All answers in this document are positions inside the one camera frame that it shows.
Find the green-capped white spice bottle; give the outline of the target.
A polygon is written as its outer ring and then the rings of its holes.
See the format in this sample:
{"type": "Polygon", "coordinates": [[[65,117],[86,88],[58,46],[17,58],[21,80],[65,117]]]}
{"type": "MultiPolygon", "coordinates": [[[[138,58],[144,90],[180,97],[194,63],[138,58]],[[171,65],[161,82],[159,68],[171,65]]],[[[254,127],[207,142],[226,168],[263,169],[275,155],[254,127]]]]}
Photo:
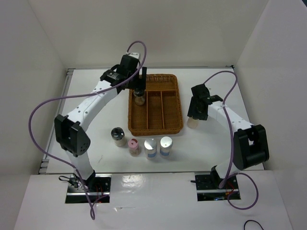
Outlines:
{"type": "Polygon", "coordinates": [[[199,124],[198,119],[194,119],[193,117],[189,117],[187,120],[187,126],[191,129],[196,129],[199,124]]]}

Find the black-capped brown spice bottle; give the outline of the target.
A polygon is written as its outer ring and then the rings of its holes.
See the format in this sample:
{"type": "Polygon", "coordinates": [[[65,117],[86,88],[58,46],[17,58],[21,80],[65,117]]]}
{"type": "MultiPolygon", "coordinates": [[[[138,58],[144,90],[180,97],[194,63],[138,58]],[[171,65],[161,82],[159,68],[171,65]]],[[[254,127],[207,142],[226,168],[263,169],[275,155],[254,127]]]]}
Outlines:
{"type": "Polygon", "coordinates": [[[133,95],[134,95],[134,102],[135,102],[136,105],[142,106],[142,105],[145,104],[146,94],[145,94],[144,89],[136,89],[133,92],[133,95]]]}

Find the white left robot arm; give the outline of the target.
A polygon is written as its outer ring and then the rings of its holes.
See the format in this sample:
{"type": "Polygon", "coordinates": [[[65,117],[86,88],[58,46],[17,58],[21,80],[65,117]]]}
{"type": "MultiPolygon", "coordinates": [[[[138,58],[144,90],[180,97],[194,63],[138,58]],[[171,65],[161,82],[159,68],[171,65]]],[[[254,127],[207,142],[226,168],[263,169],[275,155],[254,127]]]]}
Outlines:
{"type": "Polygon", "coordinates": [[[121,62],[105,71],[92,91],[75,109],[67,115],[57,115],[55,123],[56,141],[66,151],[78,186],[88,192],[95,187],[95,171],[92,168],[87,150],[91,141],[86,131],[108,102],[124,89],[145,89],[145,78],[139,76],[140,54],[126,53],[121,62]]]}

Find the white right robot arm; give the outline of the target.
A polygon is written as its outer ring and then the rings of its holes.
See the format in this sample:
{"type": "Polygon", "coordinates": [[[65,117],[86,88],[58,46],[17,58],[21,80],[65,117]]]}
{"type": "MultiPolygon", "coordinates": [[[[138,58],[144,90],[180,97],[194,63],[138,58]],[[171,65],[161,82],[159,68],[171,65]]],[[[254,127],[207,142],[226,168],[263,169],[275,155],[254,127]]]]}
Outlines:
{"type": "Polygon", "coordinates": [[[206,121],[210,117],[230,131],[231,156],[212,167],[210,183],[213,187],[221,188],[229,176],[269,159],[266,130],[262,125],[244,120],[228,108],[220,96],[210,95],[204,84],[192,87],[191,91],[188,127],[196,128],[200,120],[206,121]]]}

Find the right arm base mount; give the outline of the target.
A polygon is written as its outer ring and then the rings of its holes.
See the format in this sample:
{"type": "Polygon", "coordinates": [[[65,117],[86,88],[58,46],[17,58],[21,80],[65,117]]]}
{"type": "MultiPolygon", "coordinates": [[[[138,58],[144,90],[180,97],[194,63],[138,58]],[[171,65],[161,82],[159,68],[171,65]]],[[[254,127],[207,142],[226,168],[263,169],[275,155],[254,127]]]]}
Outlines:
{"type": "Polygon", "coordinates": [[[240,200],[240,192],[236,176],[227,180],[223,188],[219,188],[213,183],[213,179],[208,174],[196,174],[193,180],[190,180],[196,186],[197,201],[222,201],[240,200]]]}

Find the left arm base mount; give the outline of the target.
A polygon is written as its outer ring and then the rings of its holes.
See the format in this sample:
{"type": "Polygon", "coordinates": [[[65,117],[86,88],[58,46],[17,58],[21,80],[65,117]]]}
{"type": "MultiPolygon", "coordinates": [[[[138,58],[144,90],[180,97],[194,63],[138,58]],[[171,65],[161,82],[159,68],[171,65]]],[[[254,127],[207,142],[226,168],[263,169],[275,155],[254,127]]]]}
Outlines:
{"type": "Polygon", "coordinates": [[[60,175],[59,180],[68,183],[66,204],[87,203],[85,192],[92,203],[109,203],[110,201],[111,174],[96,174],[94,182],[86,188],[77,181],[73,174],[70,176],[60,175]]]}

